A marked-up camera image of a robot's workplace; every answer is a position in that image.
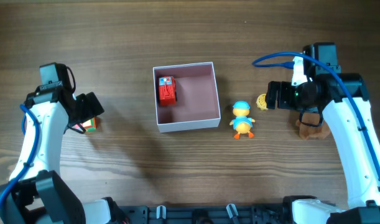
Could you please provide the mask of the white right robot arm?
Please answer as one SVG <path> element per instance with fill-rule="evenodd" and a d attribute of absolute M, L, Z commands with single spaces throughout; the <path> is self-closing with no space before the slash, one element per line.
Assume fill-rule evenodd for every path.
<path fill-rule="evenodd" d="M 380 223 L 380 143 L 371 119 L 369 94 L 361 75 L 342 73 L 336 47 L 313 44 L 297 52 L 278 52 L 255 61 L 293 57 L 281 67 L 302 69 L 305 81 L 270 82 L 269 109 L 281 108 L 319 115 L 330 128 L 338 149 L 348 192 L 342 210 L 311 196 L 287 196 L 280 223 Z"/>

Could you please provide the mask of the colourful two-by-two puzzle cube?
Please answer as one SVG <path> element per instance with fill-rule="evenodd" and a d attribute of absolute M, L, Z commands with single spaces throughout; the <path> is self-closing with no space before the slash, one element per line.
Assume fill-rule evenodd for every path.
<path fill-rule="evenodd" d="M 84 123 L 76 124 L 74 125 L 74 128 L 82 131 L 95 131 L 96 130 L 96 118 L 91 118 L 88 121 L 85 121 Z"/>

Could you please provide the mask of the red toy truck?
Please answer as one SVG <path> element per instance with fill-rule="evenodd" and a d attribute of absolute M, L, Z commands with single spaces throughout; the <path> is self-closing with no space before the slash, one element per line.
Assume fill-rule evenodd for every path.
<path fill-rule="evenodd" d="M 170 106 L 177 103 L 176 82 L 173 76 L 160 77 L 159 81 L 159 104 Z"/>

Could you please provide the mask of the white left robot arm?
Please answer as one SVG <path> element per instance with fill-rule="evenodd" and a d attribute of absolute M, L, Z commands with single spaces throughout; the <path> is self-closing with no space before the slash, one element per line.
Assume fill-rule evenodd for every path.
<path fill-rule="evenodd" d="M 83 123 L 104 109 L 94 93 L 74 95 L 76 81 L 62 63 L 40 66 L 41 85 L 29 93 L 24 113 L 24 142 L 9 182 L 0 185 L 4 223 L 130 223 L 116 202 L 105 197 L 81 203 L 60 176 L 63 135 L 86 132 Z"/>

